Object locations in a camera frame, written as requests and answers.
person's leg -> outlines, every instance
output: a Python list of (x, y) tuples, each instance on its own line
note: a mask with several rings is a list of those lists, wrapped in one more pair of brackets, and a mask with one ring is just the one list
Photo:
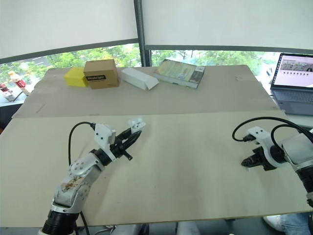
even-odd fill
[(286, 235), (310, 235), (309, 212), (285, 214), (281, 216), (282, 226)]
[(265, 216), (265, 222), (277, 231), (286, 235), (310, 235), (309, 212), (297, 214), (284, 214)]

green foliage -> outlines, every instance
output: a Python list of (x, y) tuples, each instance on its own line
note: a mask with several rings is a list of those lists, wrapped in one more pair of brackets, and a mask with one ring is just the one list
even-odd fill
[[(192, 60), (196, 65), (248, 65), (255, 75), (260, 73), (262, 63), (270, 63), (262, 59), (264, 52), (255, 51), (186, 51), (186, 50), (153, 50), (152, 65), (159, 66), (167, 58)], [(66, 52), (47, 56), (50, 66), (36, 65), (35, 62), (12, 62), (0, 65), (0, 82), (8, 87), (10, 82), (8, 72), (13, 70), (22, 75), (30, 84), (33, 78), (41, 79), (49, 68), (83, 67), (86, 61), (114, 59), (118, 67), (141, 66), (138, 44), (101, 47), (74, 52)]]
[(7, 86), (10, 80), (10, 75), (8, 75), (9, 71), (11, 71), (11, 69), (9, 69), (8, 64), (3, 64), (0, 66), (0, 83), (3, 82)]
[(47, 56), (48, 62), (56, 68), (83, 67), (89, 60), (114, 59), (118, 67), (140, 66), (140, 53), (138, 44), (132, 46), (119, 45), (114, 47), (101, 47), (75, 52)]
[(45, 72), (49, 67), (45, 65), (35, 65), (35, 62), (28, 62), (28, 70), (27, 70), (27, 75), (28, 76), (34, 76), (38, 78), (43, 78), (45, 75)]
[(175, 50), (152, 50), (152, 66), (159, 66), (164, 59), (176, 56)]
[(256, 51), (203, 51), (197, 65), (248, 65), (254, 75), (259, 75), (264, 52)]

tabletop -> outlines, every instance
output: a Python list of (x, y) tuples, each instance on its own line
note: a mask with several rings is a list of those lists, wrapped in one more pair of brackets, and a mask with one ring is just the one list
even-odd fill
[[(241, 161), (254, 143), (231, 132), (258, 116), (281, 111), (143, 115), (146, 129), (91, 187), (84, 206), (90, 225), (201, 220), (310, 210), (306, 191), (290, 165), (265, 172)], [(107, 123), (120, 133), (133, 116), (15, 118), (0, 135), (0, 211), (5, 227), (41, 227), (54, 190), (67, 173), (67, 139), (80, 121)], [(247, 125), (270, 130), (273, 121)], [(246, 131), (242, 128), (238, 136)], [(284, 128), (277, 139), (294, 134)], [(72, 138), (72, 159), (98, 148), (90, 127)]]
[[(151, 74), (154, 68), (136, 68)], [(67, 172), (67, 139), (76, 123), (107, 123), (117, 133), (147, 122), (129, 149), (132, 161), (109, 165), (84, 207), (90, 225), (261, 216), (310, 210), (288, 165), (264, 172), (240, 165), (255, 145), (231, 132), (259, 116), (286, 118), (247, 66), (206, 67), (198, 89), (160, 82), (143, 91), (126, 82), (91, 90), (67, 86), (67, 69), (49, 70), (0, 135), (0, 212), (5, 227), (41, 227)], [(277, 123), (260, 121), (270, 130)], [(277, 138), (294, 130), (282, 128)], [(88, 127), (72, 138), (72, 158), (97, 145)]]
[[(135, 68), (152, 75), (155, 67)], [(16, 118), (183, 114), (279, 110), (248, 66), (206, 66), (197, 89), (160, 82), (150, 91), (127, 82), (91, 90), (68, 86), (68, 69), (50, 69), (14, 115)]]

cardboard box label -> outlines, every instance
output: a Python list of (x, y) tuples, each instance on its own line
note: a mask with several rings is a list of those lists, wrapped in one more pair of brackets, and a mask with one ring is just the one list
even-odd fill
[(107, 78), (105, 75), (99, 75), (99, 76), (87, 76), (87, 81), (96, 81), (96, 80), (106, 80)]

window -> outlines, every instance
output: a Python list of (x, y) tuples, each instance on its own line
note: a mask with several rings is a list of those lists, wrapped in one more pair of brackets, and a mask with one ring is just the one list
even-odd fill
[(0, 83), (13, 88), (9, 71), (18, 73), (24, 81), (34, 86), (50, 68), (83, 67), (88, 60), (114, 59), (117, 67), (140, 67), (139, 45), (126, 44), (113, 47), (100, 47), (74, 52), (42, 56), (0, 65)]
[(153, 50), (151, 54), (153, 66), (159, 66), (163, 59), (172, 59), (199, 66), (248, 65), (256, 78), (265, 85), (272, 79), (280, 53), (226, 50)]

